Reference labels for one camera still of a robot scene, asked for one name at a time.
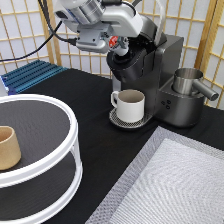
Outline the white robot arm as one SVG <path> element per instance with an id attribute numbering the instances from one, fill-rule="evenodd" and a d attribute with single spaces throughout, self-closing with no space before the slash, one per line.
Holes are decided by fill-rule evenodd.
<path id="1" fill-rule="evenodd" d="M 58 0 L 55 15 L 78 34 L 83 51 L 118 55 L 128 52 L 128 38 L 140 34 L 143 21 L 134 6 L 123 0 Z"/>

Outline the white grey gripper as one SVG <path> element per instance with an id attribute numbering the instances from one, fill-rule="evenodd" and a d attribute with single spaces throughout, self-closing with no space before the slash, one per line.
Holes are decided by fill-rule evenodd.
<path id="1" fill-rule="evenodd" d="M 107 6 L 99 22 L 78 26 L 79 36 L 76 47 L 88 52 L 107 53 L 111 51 L 110 38 L 118 36 L 115 48 L 127 49 L 128 39 L 137 37 L 142 26 L 140 15 L 130 3 Z"/>

